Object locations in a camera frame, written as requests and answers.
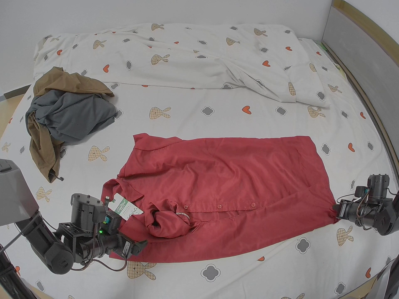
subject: wooden floor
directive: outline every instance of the wooden floor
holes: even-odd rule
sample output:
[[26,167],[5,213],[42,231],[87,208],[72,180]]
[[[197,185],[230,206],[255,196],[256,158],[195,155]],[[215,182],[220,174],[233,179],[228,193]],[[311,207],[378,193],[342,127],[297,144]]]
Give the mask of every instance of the wooden floor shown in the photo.
[[0,137],[3,136],[8,122],[22,98],[23,95],[18,95],[0,102]]

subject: robotic arm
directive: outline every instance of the robotic arm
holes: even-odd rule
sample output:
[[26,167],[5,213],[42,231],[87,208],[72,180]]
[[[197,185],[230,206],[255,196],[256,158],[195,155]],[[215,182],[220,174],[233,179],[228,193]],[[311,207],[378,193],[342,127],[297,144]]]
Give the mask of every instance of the robotic arm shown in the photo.
[[[51,232],[21,170],[6,159],[0,159],[0,197],[0,226],[15,223],[34,253],[55,274],[77,270],[72,268],[74,263],[83,265],[79,269],[83,270],[93,258],[111,252],[127,260],[147,245],[146,240],[136,242],[119,233],[122,217],[107,207],[109,201],[103,205],[95,197],[78,193],[71,197],[71,221],[60,223],[57,231]],[[13,266],[1,249],[0,245],[0,283],[10,292],[10,285],[18,281],[12,277]]]

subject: gray fabric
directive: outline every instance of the gray fabric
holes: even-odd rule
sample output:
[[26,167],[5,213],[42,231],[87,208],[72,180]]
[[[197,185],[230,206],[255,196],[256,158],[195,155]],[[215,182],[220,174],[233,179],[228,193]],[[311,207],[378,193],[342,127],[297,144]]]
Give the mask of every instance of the gray fabric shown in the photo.
[[33,98],[25,114],[28,133],[28,116],[33,111],[36,111],[36,121],[47,126],[54,139],[69,143],[112,124],[117,113],[114,105],[101,94],[50,90]]

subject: baseboard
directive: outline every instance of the baseboard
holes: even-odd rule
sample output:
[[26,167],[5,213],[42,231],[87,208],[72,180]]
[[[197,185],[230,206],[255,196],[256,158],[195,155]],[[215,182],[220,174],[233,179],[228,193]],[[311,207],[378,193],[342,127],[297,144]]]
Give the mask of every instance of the baseboard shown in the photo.
[[29,87],[30,87],[30,84],[27,85],[27,86],[24,86],[24,87],[17,88],[15,90],[10,91],[10,92],[4,93],[4,97],[6,99],[8,99],[8,98],[16,97],[16,96],[21,95],[21,94],[25,94]]

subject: pile of clothes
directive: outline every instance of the pile of clothes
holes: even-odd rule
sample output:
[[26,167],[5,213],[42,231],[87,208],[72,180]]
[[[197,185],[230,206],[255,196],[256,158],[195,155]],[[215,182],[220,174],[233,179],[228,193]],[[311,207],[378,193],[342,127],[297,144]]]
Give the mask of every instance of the pile of clothes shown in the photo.
[[53,67],[37,80],[33,95],[25,114],[32,137],[30,152],[40,172],[52,183],[60,179],[64,142],[76,143],[115,121],[117,110],[105,98],[114,94],[98,80]]

